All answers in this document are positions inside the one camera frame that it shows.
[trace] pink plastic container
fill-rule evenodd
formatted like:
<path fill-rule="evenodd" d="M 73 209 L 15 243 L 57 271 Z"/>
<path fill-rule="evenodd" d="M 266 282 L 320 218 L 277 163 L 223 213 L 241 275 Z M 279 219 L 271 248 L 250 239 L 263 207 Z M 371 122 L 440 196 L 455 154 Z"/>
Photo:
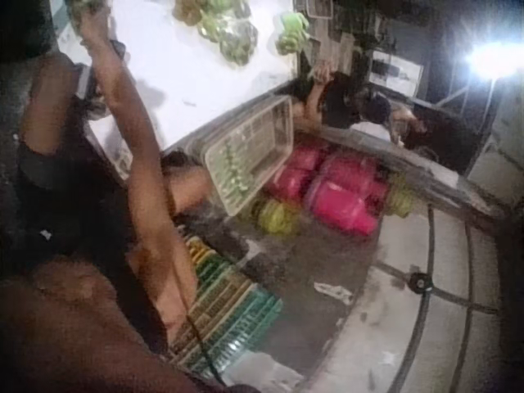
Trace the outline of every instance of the pink plastic container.
<path fill-rule="evenodd" d="M 266 185 L 266 190 L 280 201 L 301 204 L 314 174 L 308 170 L 283 166 Z"/>
<path fill-rule="evenodd" d="M 300 144 L 295 147 L 286 165 L 291 168 L 316 170 L 326 158 L 322 146 L 313 144 Z"/>
<path fill-rule="evenodd" d="M 369 236 L 377 228 L 377 219 L 368 214 L 364 200 L 351 190 L 324 178 L 317 178 L 305 199 L 318 219 L 346 233 Z"/>
<path fill-rule="evenodd" d="M 384 201 L 388 187 L 375 181 L 377 162 L 367 157 L 333 155 L 322 165 L 322 175 L 339 186 L 357 192 L 362 198 Z"/>

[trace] white plastic crate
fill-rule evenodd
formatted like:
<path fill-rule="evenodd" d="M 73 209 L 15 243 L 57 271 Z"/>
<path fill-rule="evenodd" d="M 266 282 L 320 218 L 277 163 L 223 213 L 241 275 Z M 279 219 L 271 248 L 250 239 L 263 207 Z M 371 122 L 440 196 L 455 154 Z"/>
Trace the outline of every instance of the white plastic crate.
<path fill-rule="evenodd" d="M 197 138 L 188 153 L 210 172 L 213 201 L 236 215 L 291 154 L 293 119 L 288 96 L 269 97 L 218 130 Z"/>

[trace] bright light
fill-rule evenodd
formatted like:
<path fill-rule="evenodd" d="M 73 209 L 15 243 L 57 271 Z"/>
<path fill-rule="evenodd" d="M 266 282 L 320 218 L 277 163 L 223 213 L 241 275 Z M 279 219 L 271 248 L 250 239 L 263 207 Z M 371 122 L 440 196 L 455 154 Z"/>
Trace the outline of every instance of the bright light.
<path fill-rule="evenodd" d="M 472 68 L 482 78 L 498 79 L 524 68 L 523 43 L 488 43 L 476 47 L 468 58 Z"/>

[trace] dark hair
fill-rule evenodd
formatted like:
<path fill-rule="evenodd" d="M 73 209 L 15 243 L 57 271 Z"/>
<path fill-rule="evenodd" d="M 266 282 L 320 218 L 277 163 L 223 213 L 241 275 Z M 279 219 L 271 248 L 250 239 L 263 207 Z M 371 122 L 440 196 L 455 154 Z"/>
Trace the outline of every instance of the dark hair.
<path fill-rule="evenodd" d="M 376 124 L 384 124 L 389 120 L 391 114 L 391 104 L 387 98 L 379 93 L 370 92 L 366 96 L 360 113 L 367 121 Z"/>

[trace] white table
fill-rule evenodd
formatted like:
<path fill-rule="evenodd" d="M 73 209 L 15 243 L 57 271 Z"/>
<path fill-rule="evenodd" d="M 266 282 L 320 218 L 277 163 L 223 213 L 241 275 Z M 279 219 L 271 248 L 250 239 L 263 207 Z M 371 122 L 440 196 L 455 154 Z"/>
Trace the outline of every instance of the white table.
<path fill-rule="evenodd" d="M 126 62 L 135 78 L 165 151 L 223 113 L 296 76 L 296 56 L 279 56 L 274 42 L 282 31 L 279 16 L 292 11 L 292 0 L 250 0 L 258 45 L 248 65 L 228 63 L 219 46 L 203 39 L 196 27 L 172 16 L 174 1 L 114 0 L 116 38 L 127 47 Z M 73 62 L 91 59 L 69 26 L 59 47 Z M 115 120 L 89 121 L 96 143 L 114 165 L 129 154 Z"/>

